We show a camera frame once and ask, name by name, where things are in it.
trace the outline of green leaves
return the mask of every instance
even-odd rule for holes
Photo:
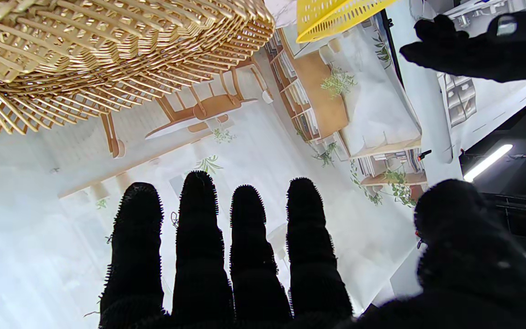
[[[384,178],[389,182],[389,185],[393,189],[393,196],[395,196],[396,202],[401,202],[404,206],[412,208],[415,206],[415,200],[411,199],[411,188],[407,185],[407,179],[405,179],[405,172],[399,173],[397,171],[387,170],[384,172]]]
[[[222,142],[230,143],[231,140],[236,138],[236,136],[231,135],[228,130],[221,130],[219,128],[215,128],[212,133],[214,134],[215,140],[218,144],[221,144]]]
[[[350,180],[359,187],[359,189],[362,189],[363,192],[365,192],[365,196],[369,199],[370,202],[372,202],[375,206],[378,206],[379,204],[383,204],[383,196],[380,195],[378,192],[372,196],[371,194],[369,194],[368,190],[363,186],[361,185],[361,183],[359,182],[359,177],[358,177],[358,168],[354,165],[354,160],[351,160],[350,162],[350,175],[352,177],[350,177]]]
[[[206,171],[206,173],[214,174],[216,169],[223,169],[223,167],[215,164],[215,161],[218,160],[218,156],[213,155],[208,158],[202,159],[202,161],[196,162],[196,168],[198,170]]]
[[[330,91],[331,98],[344,93],[348,94],[350,92],[350,86],[357,85],[354,81],[353,75],[348,75],[340,67],[335,67],[332,69],[332,74],[327,79],[324,79],[324,82],[320,85],[322,89],[327,89]]]
[[[389,66],[391,66],[391,56],[389,55],[389,52],[386,48],[384,41],[381,39],[380,34],[377,34],[377,36],[378,38],[372,38],[374,41],[377,42],[376,44],[374,44],[374,46],[379,48],[379,50],[375,51],[375,53],[380,61],[388,63],[388,65],[385,67],[385,69],[388,69]]]
[[[322,154],[316,154],[312,157],[317,160],[322,160],[322,167],[326,167],[327,165],[331,165],[334,162],[331,155],[334,150],[336,150],[336,142],[330,143],[326,148],[326,151],[324,151]]]

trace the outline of fluorescent light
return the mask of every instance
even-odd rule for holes
[[[498,150],[496,150],[493,154],[489,155],[488,158],[482,160],[482,162],[478,163],[474,168],[470,169],[466,175],[464,175],[464,180],[469,181],[470,183],[476,178],[478,175],[482,173],[482,171],[485,171],[490,165],[496,162],[496,160],[499,160],[503,157],[503,155],[507,154],[507,152],[513,148],[512,144],[505,144],[501,146]]]

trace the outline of wicker pendant lamp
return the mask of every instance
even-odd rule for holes
[[[0,133],[74,124],[210,80],[274,26],[263,0],[0,1]]]

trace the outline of yellow crate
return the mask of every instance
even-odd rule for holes
[[[395,0],[298,0],[297,43],[348,30]]]

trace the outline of fuzzy black glove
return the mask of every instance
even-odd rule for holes
[[[409,62],[452,75],[498,82],[526,80],[526,12],[495,17],[488,31],[469,37],[444,15],[415,24],[421,42],[403,46]]]
[[[320,194],[309,179],[292,181],[288,190],[293,315],[265,238],[263,203],[252,186],[239,187],[232,197],[231,288],[217,226],[216,190],[203,171],[188,174],[182,189],[173,309],[171,315],[165,313],[159,260],[162,212],[152,185],[134,183],[125,192],[100,302],[101,329],[328,328],[352,315]]]

